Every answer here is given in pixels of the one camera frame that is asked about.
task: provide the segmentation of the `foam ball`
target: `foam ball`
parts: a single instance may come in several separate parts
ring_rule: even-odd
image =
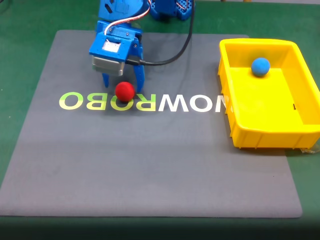
[[[122,102],[129,102],[135,96],[134,86],[126,81],[120,82],[115,87],[115,95]]]
[[[257,77],[263,77],[270,70],[270,62],[264,57],[259,57],[251,65],[252,73]]]

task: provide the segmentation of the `blue ball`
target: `blue ball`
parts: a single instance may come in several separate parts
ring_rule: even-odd
[[[270,70],[270,62],[263,57],[259,57],[253,61],[251,70],[255,76],[263,77]]]

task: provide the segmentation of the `white letter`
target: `white letter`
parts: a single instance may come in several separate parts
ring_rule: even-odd
[[[198,108],[196,106],[196,100],[198,98],[202,98],[204,100],[206,100],[206,107],[205,108]],[[205,96],[205,95],[195,95],[190,99],[190,106],[193,110],[200,112],[200,113],[204,113],[204,112],[208,112],[212,109],[212,101],[209,97]]]
[[[175,98],[174,104],[172,104],[171,99],[169,97],[168,94],[164,94],[162,97],[162,100],[160,102],[160,106],[159,106],[159,112],[163,112],[165,109],[165,104],[166,101],[168,102],[169,108],[171,110],[171,112],[176,112],[178,105],[179,105],[179,101],[181,101],[181,105],[182,105],[182,109],[184,112],[189,112],[186,101],[184,99],[184,96],[182,96],[181,94],[178,94]]]
[[[216,113],[220,113],[221,102],[223,103],[224,107],[226,107],[226,102],[225,102],[225,98],[223,95],[219,95],[216,98],[216,105],[215,105],[215,112]]]

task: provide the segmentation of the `wire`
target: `wire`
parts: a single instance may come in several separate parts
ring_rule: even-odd
[[[187,10],[189,7],[189,0],[185,0],[186,1],[186,7],[183,7],[180,3],[176,2],[176,4],[183,10]]]
[[[145,15],[147,15],[147,14],[149,13],[149,11],[150,11],[150,8],[151,8],[151,0],[147,0],[147,1],[148,1],[148,3],[149,3],[149,7],[148,7],[148,9],[147,9],[144,13],[142,13],[142,14],[140,14],[140,15],[138,15],[138,16],[128,17],[128,18],[124,18],[124,19],[120,19],[120,20],[111,22],[111,23],[105,28],[105,30],[104,30],[104,35],[107,35],[108,30],[109,30],[112,26],[119,25],[119,24],[123,24],[123,23],[129,23],[129,22],[138,20],[138,19],[140,19],[140,18],[143,18]]]
[[[182,47],[182,49],[180,50],[180,52],[178,52],[174,57],[168,59],[168,60],[164,60],[164,61],[157,61],[157,62],[149,62],[149,61],[145,61],[143,59],[139,59],[137,64],[134,65],[144,65],[144,66],[161,66],[161,65],[166,65],[166,64],[170,64],[172,62],[174,62],[175,60],[177,60],[178,58],[181,57],[181,55],[185,52],[190,39],[192,37],[192,30],[194,27],[194,19],[195,19],[195,0],[192,0],[192,5],[191,5],[191,19],[190,19],[190,27],[189,27],[189,33],[188,36],[185,40],[185,43]]]

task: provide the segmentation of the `red ball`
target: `red ball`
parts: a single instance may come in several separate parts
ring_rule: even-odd
[[[135,96],[135,88],[130,82],[120,82],[115,87],[115,95],[122,102],[129,102]]]

